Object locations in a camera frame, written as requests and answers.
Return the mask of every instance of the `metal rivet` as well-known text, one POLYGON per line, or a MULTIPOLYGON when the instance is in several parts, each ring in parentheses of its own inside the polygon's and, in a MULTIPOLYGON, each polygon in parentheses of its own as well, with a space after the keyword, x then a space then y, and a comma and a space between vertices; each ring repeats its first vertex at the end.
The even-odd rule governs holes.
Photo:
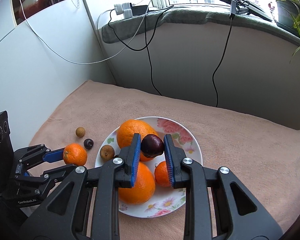
POLYGON ((121 164, 122 162, 123 162, 123 160, 121 158, 114 158, 113 159, 114 164, 121 164))
POLYGON ((220 168, 220 172, 223 174, 228 174, 229 173, 229 169, 227 167, 221 167, 220 168))
POLYGON ((83 166, 76 167, 75 172, 76 173, 83 173, 84 172, 84 167, 83 166))
POLYGON ((183 159, 183 163, 185 164, 191 164, 193 162, 193 160, 191 158, 184 158, 183 159))

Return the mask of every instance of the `plate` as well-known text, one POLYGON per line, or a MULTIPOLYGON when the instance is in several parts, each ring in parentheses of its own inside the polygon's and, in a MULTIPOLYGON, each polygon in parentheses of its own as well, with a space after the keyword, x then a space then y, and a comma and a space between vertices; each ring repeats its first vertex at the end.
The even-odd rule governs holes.
MULTIPOLYGON (((157 116, 140 117, 136 120, 143 120, 151 125, 152 128, 157 131, 161 139, 163 139, 165 134, 171 134, 174 145, 182 148, 187 157, 202 165, 202 155, 198 142, 192 133, 190 133, 183 125, 171 119, 157 116)), ((101 147, 106 144, 111 145, 114 148, 116 155, 120 153, 116 136, 118 129, 119 127, 109 134, 101 145, 101 147)), ((100 149, 96 158, 95 167, 100 167, 104 163, 103 159, 100 157, 100 149)), ((162 161, 165 161, 164 154, 155 157, 149 162, 144 162, 144 164, 148 166, 152 173, 154 173, 156 165, 162 161)), ((169 214, 180 208, 185 202, 186 189, 160 187, 156 184, 154 195, 147 202, 141 205, 131 205, 119 201, 119 211, 132 217, 153 218, 169 214)))

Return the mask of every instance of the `small brown fruit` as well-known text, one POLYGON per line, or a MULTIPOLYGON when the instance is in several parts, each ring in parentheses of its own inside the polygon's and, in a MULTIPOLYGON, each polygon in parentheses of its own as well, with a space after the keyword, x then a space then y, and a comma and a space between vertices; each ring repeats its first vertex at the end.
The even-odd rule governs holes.
POLYGON ((83 137, 86 133, 86 130, 83 127, 78 127, 77 130, 75 130, 75 134, 78 137, 83 137))
POLYGON ((114 149, 111 145, 103 145, 100 149, 100 157, 105 160, 109 161, 114 157, 114 149))

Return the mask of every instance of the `triangular cutout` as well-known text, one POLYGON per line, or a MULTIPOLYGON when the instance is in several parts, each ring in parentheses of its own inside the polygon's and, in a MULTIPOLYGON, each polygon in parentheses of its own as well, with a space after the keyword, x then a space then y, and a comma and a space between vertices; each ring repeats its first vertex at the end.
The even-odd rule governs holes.
POLYGON ((69 182, 47 206, 48 211, 63 216, 66 212, 73 186, 74 182, 69 182))
POLYGON ((230 187, 240 216, 245 216, 257 211, 256 205, 251 201, 250 198, 248 198, 248 196, 239 188, 236 183, 232 182, 230 187))

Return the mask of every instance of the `tangerine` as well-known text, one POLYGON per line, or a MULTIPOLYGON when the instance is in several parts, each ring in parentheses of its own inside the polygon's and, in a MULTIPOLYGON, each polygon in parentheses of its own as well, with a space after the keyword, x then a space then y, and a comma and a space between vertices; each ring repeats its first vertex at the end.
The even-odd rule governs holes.
POLYGON ((84 166, 87 162, 87 158, 87 152, 80 144, 71 143, 63 150, 63 160, 65 164, 84 166))
MULTIPOLYGON (((148 135, 154 134, 158 136, 158 133, 146 122, 142 120, 127 120, 125 121, 117 131, 117 142, 120 149, 130 146, 133 135, 139 133, 141 140, 148 135)), ((140 161, 148 162, 153 158, 146 158, 142 152, 140 152, 140 161)))
POLYGON ((155 181, 161 187, 171 187, 168 171, 167 171, 167 163, 165 161, 160 162, 159 165, 154 169, 155 181))
POLYGON ((149 168, 139 162, 136 182, 132 188, 118 188, 119 199, 127 204, 143 204, 154 194, 155 181, 149 168))

